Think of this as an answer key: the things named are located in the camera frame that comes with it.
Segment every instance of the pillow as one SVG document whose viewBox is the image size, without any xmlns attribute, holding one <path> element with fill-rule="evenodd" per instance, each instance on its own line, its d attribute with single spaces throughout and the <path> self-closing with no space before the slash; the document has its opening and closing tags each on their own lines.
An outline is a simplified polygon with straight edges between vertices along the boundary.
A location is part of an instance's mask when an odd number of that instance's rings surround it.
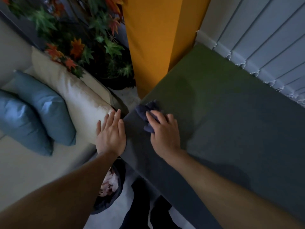
<svg viewBox="0 0 305 229">
<path fill-rule="evenodd" d="M 95 144 L 96 123 L 99 120 L 103 123 L 105 115 L 113 108 L 64 66 L 51 61 L 35 47 L 32 47 L 32 63 L 35 78 L 47 84 L 66 101 L 78 134 Z"/>
<path fill-rule="evenodd" d="M 47 85 L 30 75 L 15 71 L 19 98 L 38 112 L 47 134 L 62 145 L 75 145 L 76 130 L 65 101 Z"/>
<path fill-rule="evenodd" d="M 51 143 L 39 117 L 23 101 L 0 90 L 0 129 L 28 149 L 51 156 Z"/>
</svg>

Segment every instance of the beige sofa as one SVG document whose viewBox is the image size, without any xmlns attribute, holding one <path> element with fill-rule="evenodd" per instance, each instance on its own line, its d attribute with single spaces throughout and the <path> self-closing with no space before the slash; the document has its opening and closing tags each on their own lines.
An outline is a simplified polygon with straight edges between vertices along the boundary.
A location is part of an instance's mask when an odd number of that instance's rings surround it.
<svg viewBox="0 0 305 229">
<path fill-rule="evenodd" d="M 0 20 L 0 88 L 14 92 L 14 69 L 33 73 L 31 46 Z M 91 75 L 84 83 L 108 104 L 118 108 L 108 89 Z M 52 157 L 29 151 L 0 131 L 0 211 L 40 186 L 61 177 L 86 162 L 95 152 L 95 145 L 77 136 L 76 145 L 56 144 Z"/>
</svg>

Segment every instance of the cream cushion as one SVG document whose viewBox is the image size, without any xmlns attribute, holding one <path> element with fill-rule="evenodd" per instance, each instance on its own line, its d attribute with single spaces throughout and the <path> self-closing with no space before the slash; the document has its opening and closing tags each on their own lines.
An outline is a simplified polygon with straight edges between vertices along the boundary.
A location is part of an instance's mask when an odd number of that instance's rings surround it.
<svg viewBox="0 0 305 229">
<path fill-rule="evenodd" d="M 32 64 L 35 78 L 47 84 L 66 101 L 69 114 L 78 135 L 95 144 L 96 123 L 113 108 L 82 80 L 67 69 L 32 47 Z"/>
</svg>

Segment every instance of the hand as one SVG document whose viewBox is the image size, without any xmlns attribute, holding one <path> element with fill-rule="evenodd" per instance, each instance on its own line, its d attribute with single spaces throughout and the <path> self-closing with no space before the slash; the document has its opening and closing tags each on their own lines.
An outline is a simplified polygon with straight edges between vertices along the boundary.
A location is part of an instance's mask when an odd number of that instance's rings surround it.
<svg viewBox="0 0 305 229">
<path fill-rule="evenodd" d="M 120 156 L 126 146 L 126 134 L 124 122 L 121 118 L 121 110 L 116 113 L 112 111 L 106 115 L 104 123 L 101 121 L 96 124 L 96 149 L 97 153 L 115 153 Z"/>
<path fill-rule="evenodd" d="M 147 119 L 155 131 L 151 134 L 150 141 L 155 152 L 168 162 L 181 150 L 177 120 L 174 119 L 172 114 L 164 116 L 161 112 L 155 110 L 152 110 L 151 113 L 158 118 L 160 123 L 146 112 Z"/>
</svg>

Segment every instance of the black pants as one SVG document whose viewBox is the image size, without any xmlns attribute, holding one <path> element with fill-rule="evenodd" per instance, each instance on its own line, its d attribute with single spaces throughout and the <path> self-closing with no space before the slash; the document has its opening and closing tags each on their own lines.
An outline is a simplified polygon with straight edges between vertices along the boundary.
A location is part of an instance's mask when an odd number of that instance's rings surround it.
<svg viewBox="0 0 305 229">
<path fill-rule="evenodd" d="M 149 229 L 149 195 L 146 191 L 135 191 L 135 197 L 120 229 Z M 179 229 L 168 212 L 171 205 L 161 196 L 150 213 L 150 222 L 154 229 Z"/>
</svg>

